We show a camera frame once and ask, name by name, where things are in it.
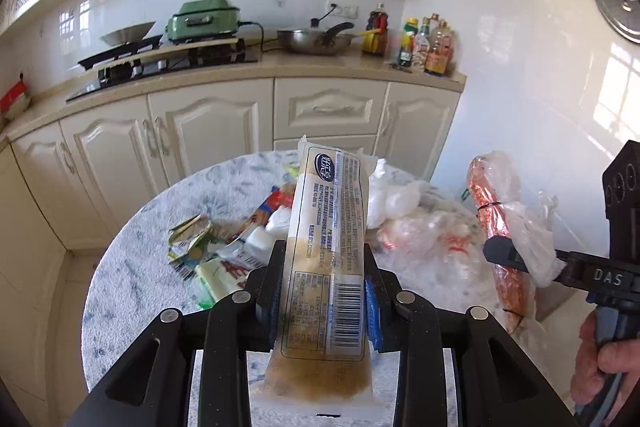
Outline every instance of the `drawer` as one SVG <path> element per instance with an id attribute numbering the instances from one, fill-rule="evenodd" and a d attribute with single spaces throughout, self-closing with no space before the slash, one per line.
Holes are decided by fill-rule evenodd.
<path id="1" fill-rule="evenodd" d="M 273 137 L 376 134 L 386 84 L 359 78 L 276 78 Z"/>
<path id="2" fill-rule="evenodd" d="M 274 140 L 274 151 L 290 151 L 298 148 L 299 138 L 288 138 L 284 140 Z M 376 136 L 374 134 L 363 134 L 359 136 L 321 136 L 316 138 L 310 138 L 310 142 L 317 143 L 318 145 L 326 145 L 328 147 L 335 147 L 350 152 L 357 152 L 362 147 L 365 154 L 373 154 L 373 145 L 376 142 Z"/>

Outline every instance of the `electrical outlet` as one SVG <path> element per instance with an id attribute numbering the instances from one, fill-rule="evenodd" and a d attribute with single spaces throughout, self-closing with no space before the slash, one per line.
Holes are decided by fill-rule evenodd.
<path id="1" fill-rule="evenodd" d="M 358 5 L 357 4 L 345 4 L 336 1 L 327 1 L 326 10 L 329 11 L 332 8 L 332 4 L 335 4 L 335 10 L 331 13 L 330 17 L 342 17 L 343 19 L 357 19 L 358 18 Z"/>

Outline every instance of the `package logo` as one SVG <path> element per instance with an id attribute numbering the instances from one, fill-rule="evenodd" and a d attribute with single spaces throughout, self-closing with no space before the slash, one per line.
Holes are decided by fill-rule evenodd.
<path id="1" fill-rule="evenodd" d="M 316 172 L 326 182 L 332 182 L 335 178 L 334 162 L 326 154 L 316 156 Z"/>

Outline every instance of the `metal screw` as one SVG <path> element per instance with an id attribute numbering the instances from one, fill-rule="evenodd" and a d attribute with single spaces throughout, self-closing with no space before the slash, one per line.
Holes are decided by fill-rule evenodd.
<path id="1" fill-rule="evenodd" d="M 415 301 L 415 295 L 408 291 L 401 291 L 396 294 L 396 299 L 402 304 L 411 304 Z"/>
<path id="2" fill-rule="evenodd" d="M 231 297 L 231 300 L 237 304 L 243 304 L 251 300 L 251 293 L 240 290 Z"/>
<path id="3" fill-rule="evenodd" d="M 476 321 L 484 321 L 489 318 L 489 312 L 482 308 L 482 306 L 474 306 L 471 308 L 471 316 L 475 318 Z"/>
<path id="4" fill-rule="evenodd" d="M 160 314 L 160 320 L 164 323 L 174 322 L 179 316 L 180 315 L 178 314 L 177 310 L 169 308 L 168 310 L 164 310 Z"/>

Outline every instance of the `human hand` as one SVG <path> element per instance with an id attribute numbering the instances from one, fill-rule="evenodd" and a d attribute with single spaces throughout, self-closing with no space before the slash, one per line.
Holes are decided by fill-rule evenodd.
<path id="1" fill-rule="evenodd" d="M 616 402 L 605 425 L 616 417 L 640 377 L 640 340 L 620 341 L 604 346 L 600 352 L 595 344 L 595 313 L 580 327 L 580 349 L 575 357 L 575 374 L 571 379 L 571 397 L 579 405 L 590 403 L 602 389 L 603 373 L 627 373 Z"/>

